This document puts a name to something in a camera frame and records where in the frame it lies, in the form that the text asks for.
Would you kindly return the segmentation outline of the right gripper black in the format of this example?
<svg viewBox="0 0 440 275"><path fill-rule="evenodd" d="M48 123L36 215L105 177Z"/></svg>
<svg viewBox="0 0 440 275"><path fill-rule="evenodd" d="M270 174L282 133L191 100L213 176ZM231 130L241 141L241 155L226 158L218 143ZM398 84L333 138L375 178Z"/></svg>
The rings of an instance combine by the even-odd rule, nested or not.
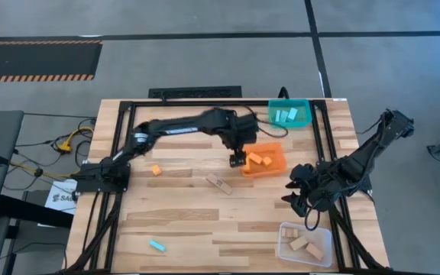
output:
<svg viewBox="0 0 440 275"><path fill-rule="evenodd" d="M309 209L326 212L331 208L331 195L322 188L320 176L311 164L295 166L290 174L290 182L285 185L287 189L298 189L282 196L284 202L288 202L292 210L304 218Z"/></svg>

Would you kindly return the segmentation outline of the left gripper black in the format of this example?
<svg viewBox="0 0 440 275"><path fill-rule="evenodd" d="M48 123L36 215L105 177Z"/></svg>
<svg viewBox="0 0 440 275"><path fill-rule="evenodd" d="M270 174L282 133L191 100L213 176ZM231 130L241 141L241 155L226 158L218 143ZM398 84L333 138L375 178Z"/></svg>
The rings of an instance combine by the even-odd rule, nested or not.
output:
<svg viewBox="0 0 440 275"><path fill-rule="evenodd" d="M227 131L223 134L223 144L237 154L229 157L230 167L244 166L246 164L246 153L243 150L246 144L255 144L257 141L256 131Z"/></svg>

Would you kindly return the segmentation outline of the long wooden plank block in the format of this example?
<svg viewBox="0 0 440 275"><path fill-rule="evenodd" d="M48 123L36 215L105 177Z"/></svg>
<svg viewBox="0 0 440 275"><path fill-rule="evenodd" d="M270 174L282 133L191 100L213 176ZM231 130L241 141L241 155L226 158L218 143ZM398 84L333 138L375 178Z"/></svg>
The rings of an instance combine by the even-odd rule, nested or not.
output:
<svg viewBox="0 0 440 275"><path fill-rule="evenodd" d="M232 193L232 187L229 186L225 181L220 179L214 174L209 174L205 178L208 182L210 182L212 185L218 187L221 191L223 191L227 195L231 195Z"/></svg>

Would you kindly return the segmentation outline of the orange plastic bin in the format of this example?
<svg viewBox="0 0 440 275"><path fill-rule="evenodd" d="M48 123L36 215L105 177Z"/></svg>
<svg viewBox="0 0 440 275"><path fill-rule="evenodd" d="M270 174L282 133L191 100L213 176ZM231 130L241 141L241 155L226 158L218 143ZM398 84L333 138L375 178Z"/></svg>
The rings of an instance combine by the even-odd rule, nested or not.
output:
<svg viewBox="0 0 440 275"><path fill-rule="evenodd" d="M279 173L283 173L286 170L286 158L281 143L263 143L247 145L245 153L255 153L261 157L270 157L272 163L269 166L262 164L256 164L251 161L250 173L244 173L241 168L241 172L246 177L262 177L273 176Z"/></svg>

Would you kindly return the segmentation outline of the plain wooden block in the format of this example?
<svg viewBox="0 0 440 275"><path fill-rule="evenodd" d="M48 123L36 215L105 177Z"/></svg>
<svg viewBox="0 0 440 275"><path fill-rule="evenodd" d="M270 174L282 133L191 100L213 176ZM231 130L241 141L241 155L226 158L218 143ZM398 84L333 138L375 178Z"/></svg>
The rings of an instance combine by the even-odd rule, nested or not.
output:
<svg viewBox="0 0 440 275"><path fill-rule="evenodd" d="M297 251L303 248L304 246L306 246L308 243L309 242L306 240L304 236L300 236L290 242L290 247L292 248L293 251Z"/></svg>
<svg viewBox="0 0 440 275"><path fill-rule="evenodd" d="M322 260L324 257L323 251L318 249L314 244L308 243L306 246L306 250L317 260Z"/></svg>

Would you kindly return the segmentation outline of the clear plastic bin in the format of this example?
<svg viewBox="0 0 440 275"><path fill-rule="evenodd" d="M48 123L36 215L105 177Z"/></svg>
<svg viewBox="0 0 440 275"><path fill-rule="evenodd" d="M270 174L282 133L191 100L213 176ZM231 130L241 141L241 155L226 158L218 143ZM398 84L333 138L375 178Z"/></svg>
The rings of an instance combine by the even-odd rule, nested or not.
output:
<svg viewBox="0 0 440 275"><path fill-rule="evenodd" d="M318 249L323 251L323 259L317 260L315 257L313 257L306 250L307 245L297 251L293 251L290 247L290 242L296 238L282 237L282 227L297 229L298 237L304 236L309 243L314 244ZM304 225L282 222L278 231L277 240L277 256L281 260L288 260L301 264L310 264L317 267L330 267L332 265L332 233L328 229L317 228L314 231L309 231Z"/></svg>

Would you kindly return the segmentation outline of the teal plastic bin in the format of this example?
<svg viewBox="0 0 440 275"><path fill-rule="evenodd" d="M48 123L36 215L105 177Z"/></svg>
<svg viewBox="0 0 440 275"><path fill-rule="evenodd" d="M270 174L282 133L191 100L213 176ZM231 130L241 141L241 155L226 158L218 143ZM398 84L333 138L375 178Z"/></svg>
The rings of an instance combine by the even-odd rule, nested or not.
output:
<svg viewBox="0 0 440 275"><path fill-rule="evenodd" d="M298 109L294 121L275 122L276 110L289 112L291 108ZM268 118L270 123L285 128L304 128L312 122L309 101L307 99L272 99L268 104Z"/></svg>

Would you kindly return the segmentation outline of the white paper sign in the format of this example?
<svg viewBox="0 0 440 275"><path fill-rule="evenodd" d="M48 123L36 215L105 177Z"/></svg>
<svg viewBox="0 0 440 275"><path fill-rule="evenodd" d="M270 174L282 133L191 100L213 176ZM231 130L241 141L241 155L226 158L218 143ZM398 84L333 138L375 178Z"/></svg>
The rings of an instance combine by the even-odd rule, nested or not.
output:
<svg viewBox="0 0 440 275"><path fill-rule="evenodd" d="M74 215L76 201L73 199L73 193L76 191L76 184L75 180L54 181L45 207Z"/></svg>

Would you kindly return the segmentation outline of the black desk foot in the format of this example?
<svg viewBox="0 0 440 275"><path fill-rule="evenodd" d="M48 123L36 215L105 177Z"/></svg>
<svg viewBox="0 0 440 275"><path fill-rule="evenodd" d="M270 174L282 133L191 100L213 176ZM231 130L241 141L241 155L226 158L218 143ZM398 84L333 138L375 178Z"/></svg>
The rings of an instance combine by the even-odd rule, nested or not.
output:
<svg viewBox="0 0 440 275"><path fill-rule="evenodd" d="M71 228L73 215L56 209L0 195L0 217L36 222L60 228Z"/></svg>

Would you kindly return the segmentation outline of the black hazard-striped floor mat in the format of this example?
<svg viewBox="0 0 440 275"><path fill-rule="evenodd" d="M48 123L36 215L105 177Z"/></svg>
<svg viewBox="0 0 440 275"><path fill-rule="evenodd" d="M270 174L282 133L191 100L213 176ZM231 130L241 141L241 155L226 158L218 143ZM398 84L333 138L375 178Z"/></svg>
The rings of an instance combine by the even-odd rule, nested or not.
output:
<svg viewBox="0 0 440 275"><path fill-rule="evenodd" d="M0 83L94 79L100 40L0 41Z"/></svg>

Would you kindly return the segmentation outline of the black aluminium table frame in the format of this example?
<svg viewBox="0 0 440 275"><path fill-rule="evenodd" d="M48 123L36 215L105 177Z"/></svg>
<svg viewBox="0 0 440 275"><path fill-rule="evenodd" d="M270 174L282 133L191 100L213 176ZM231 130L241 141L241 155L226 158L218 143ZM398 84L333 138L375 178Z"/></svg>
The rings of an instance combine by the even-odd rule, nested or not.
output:
<svg viewBox="0 0 440 275"><path fill-rule="evenodd" d="M110 154L112 131L118 118L118 99L102 100L90 162L98 163ZM328 119L335 139L337 156L350 154L358 146L348 102L325 99ZM159 103L145 100L136 103ZM174 100L171 105L137 107L134 126L139 122L197 115L220 101ZM319 159L312 126L292 129L277 140L263 133L258 143L280 142L287 170L274 176L244 177L238 168L230 168L228 155L218 137L185 134L161 138L145 157L131 161L131 179L122 196L118 217L111 274L146 273L337 273L338 265L332 241L332 265L317 267L277 256L278 231L282 222L304 225L286 202L290 194L284 186L298 163ZM162 173L155 176L152 166ZM205 178L214 174L232 187L225 194ZM70 270L82 253L89 214L95 193L79 197L66 248L69 271L58 275L104 275L109 231L105 233L97 267L89 263L82 272ZM382 265L388 266L387 253L374 204L361 192L347 198L353 229L363 245ZM162 244L164 252L149 245Z"/></svg>

